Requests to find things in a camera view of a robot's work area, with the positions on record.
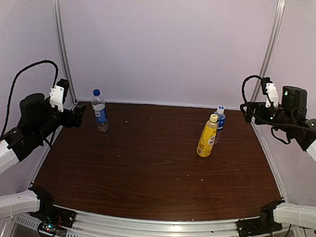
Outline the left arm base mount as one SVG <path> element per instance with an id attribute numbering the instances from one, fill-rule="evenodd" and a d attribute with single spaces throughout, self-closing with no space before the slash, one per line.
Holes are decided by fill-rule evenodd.
<path id="1" fill-rule="evenodd" d="M 72 228 L 76 212 L 55 206 L 53 195 L 46 191 L 44 187 L 34 186 L 29 190 L 36 194 L 40 203 L 38 211 L 29 213 L 31 217 L 35 217 L 44 223 Z"/>

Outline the yellow drink bottle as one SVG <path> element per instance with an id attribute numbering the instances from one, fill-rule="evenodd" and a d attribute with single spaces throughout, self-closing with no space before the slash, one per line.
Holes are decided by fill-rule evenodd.
<path id="1" fill-rule="evenodd" d="M 212 152 L 217 132 L 217 121 L 208 120 L 203 128 L 197 146 L 197 155 L 200 157 L 209 157 Z"/>

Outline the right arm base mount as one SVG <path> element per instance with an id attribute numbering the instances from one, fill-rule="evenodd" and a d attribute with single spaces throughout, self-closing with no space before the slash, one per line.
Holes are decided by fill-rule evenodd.
<path id="1" fill-rule="evenodd" d="M 257 236 L 280 231 L 281 223 L 276 223 L 273 214 L 282 200 L 271 201 L 260 209 L 259 217 L 252 219 L 240 219 L 236 222 L 239 237 Z"/>

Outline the pale yellow bottle cap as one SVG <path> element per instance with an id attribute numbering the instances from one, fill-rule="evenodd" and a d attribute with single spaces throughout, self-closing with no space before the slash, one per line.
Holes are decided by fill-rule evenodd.
<path id="1" fill-rule="evenodd" d="M 217 121 L 217 115 L 216 114 L 212 114 L 210 117 L 209 117 L 209 120 L 210 121 Z"/>

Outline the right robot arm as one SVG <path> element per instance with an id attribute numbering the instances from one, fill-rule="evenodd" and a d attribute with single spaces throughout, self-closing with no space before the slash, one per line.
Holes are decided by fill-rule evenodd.
<path id="1" fill-rule="evenodd" d="M 277 89 L 273 83 L 263 85 L 264 102 L 244 100 L 240 111 L 247 123 L 269 125 L 271 132 L 284 131 L 285 145 L 295 140 L 302 151 L 316 163 L 316 118 L 307 119 L 307 91 L 295 86 L 284 86 L 282 100 L 278 101 Z M 272 201 L 260 209 L 255 229 L 266 233 L 275 224 L 291 224 L 308 228 L 316 234 L 316 206 L 291 204 L 283 200 Z"/>

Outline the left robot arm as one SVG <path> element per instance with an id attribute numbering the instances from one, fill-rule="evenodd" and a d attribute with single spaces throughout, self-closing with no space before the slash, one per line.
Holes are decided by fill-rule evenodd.
<path id="1" fill-rule="evenodd" d="M 59 109 L 41 93 L 28 95 L 19 104 L 21 118 L 18 125 L 0 137 L 0 175 L 47 143 L 47 137 L 59 127 L 80 127 L 86 111 L 85 105 L 73 110 Z M 0 219 L 28 212 L 38 219 L 53 221 L 58 216 L 53 202 L 53 196 L 38 186 L 0 196 Z"/>

